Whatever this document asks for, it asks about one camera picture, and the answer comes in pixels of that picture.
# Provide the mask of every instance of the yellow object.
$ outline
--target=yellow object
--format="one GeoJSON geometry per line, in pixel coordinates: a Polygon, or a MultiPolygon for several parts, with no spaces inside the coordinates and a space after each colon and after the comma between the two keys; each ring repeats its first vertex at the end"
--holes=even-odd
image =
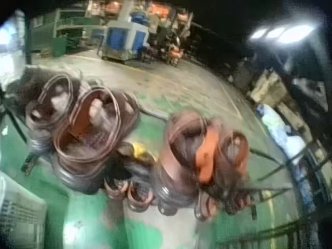
{"type": "Polygon", "coordinates": [[[144,144],[134,142],[133,143],[134,147],[134,157],[137,158],[138,155],[144,153],[146,151],[144,144]]]}
{"type": "MultiPolygon", "coordinates": [[[[133,147],[134,147],[134,157],[138,158],[140,154],[143,154],[144,152],[146,152],[146,148],[145,145],[142,143],[138,143],[138,142],[134,142],[132,143],[133,147]]],[[[148,151],[148,153],[150,155],[152,155],[152,157],[154,158],[155,161],[157,161],[157,157],[155,155],[153,155],[151,152],[148,151]]]]}

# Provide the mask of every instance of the fluorescent light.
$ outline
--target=fluorescent light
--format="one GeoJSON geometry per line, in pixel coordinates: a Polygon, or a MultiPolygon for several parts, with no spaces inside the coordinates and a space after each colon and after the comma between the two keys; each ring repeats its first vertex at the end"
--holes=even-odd
{"type": "Polygon", "coordinates": [[[257,30],[250,38],[251,39],[258,39],[261,38],[265,33],[267,29],[257,30]]]}
{"type": "Polygon", "coordinates": [[[278,27],[267,34],[267,38],[278,38],[285,31],[284,27],[278,27]]]}
{"type": "Polygon", "coordinates": [[[299,25],[286,30],[278,39],[281,43],[295,43],[308,36],[314,27],[309,25],[299,25]]]}

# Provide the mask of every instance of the blue machine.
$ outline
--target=blue machine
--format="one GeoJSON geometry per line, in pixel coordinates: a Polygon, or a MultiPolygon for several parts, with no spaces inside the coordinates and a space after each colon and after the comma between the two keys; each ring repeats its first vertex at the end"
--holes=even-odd
{"type": "Polygon", "coordinates": [[[135,58],[149,36],[148,27],[135,22],[110,21],[107,26],[103,57],[123,61],[135,58]]]}

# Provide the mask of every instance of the green floor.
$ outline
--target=green floor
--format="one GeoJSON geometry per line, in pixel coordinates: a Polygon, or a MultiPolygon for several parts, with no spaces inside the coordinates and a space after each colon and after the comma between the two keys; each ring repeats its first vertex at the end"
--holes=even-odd
{"type": "MultiPolygon", "coordinates": [[[[191,63],[181,61],[178,68],[173,68],[161,63],[133,62],[129,67],[102,61],[89,51],[57,59],[38,59],[36,63],[79,68],[86,77],[98,76],[108,86],[133,91],[146,108],[172,113],[194,107],[206,116],[222,117],[229,126],[245,133],[252,148],[285,161],[237,91],[191,63]]],[[[220,213],[205,223],[195,220],[192,209],[180,210],[173,217],[162,216],[156,207],[145,213],[133,213],[126,202],[111,202],[101,190],[93,196],[71,191],[56,179],[47,162],[40,162],[25,177],[19,169],[27,156],[27,147],[8,118],[2,122],[1,130],[6,126],[8,133],[1,136],[0,168],[47,201],[46,248],[180,249],[196,248],[197,244],[199,248],[215,248],[217,241],[276,227],[299,215],[293,191],[257,206],[257,220],[252,220],[249,209],[235,216],[220,213]]],[[[162,121],[142,115],[140,124],[127,139],[142,143],[157,157],[163,128],[162,121]]],[[[255,155],[248,162],[252,179],[275,167],[276,164],[255,155]]],[[[291,179],[287,170],[283,170],[268,181],[282,183],[291,179]]],[[[266,248],[286,248],[285,240],[272,240],[266,248]]]]}

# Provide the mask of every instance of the plastic crate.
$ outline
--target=plastic crate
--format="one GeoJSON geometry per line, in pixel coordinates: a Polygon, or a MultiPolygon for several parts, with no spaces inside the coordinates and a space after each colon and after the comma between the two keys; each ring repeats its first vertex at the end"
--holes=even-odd
{"type": "Polygon", "coordinates": [[[44,248],[46,202],[0,172],[0,234],[10,248],[44,248]]]}

